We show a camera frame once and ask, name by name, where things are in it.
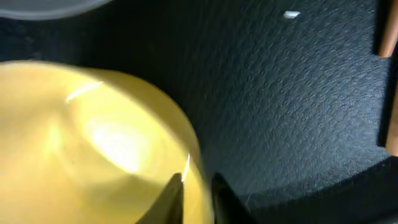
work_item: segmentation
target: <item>yellow plastic container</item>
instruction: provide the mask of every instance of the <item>yellow plastic container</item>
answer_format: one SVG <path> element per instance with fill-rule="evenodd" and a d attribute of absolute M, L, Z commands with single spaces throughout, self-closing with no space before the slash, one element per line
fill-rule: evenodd
<path fill-rule="evenodd" d="M 184 223 L 213 223 L 194 130 L 156 87 L 120 72 L 6 62 L 0 91 L 0 223 L 135 223 L 176 172 Z"/>

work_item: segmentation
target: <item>black textured surface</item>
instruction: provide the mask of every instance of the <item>black textured surface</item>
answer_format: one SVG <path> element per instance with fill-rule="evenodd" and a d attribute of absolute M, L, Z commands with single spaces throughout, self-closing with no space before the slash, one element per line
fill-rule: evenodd
<path fill-rule="evenodd" d="M 390 158 L 322 192 L 252 209 L 261 223 L 396 223 L 398 159 Z"/>
<path fill-rule="evenodd" d="M 118 0 L 59 21 L 0 19 L 0 60 L 152 82 L 191 119 L 207 173 L 256 211 L 355 184 L 387 158 L 377 144 L 396 73 L 372 52 L 376 12 L 376 0 Z"/>

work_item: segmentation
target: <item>gray object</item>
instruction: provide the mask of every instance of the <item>gray object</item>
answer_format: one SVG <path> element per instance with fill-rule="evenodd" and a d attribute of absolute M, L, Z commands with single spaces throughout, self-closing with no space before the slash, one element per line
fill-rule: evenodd
<path fill-rule="evenodd" d="M 100 7 L 111 0 L 1 0 L 0 17 L 24 20 L 60 19 Z"/>

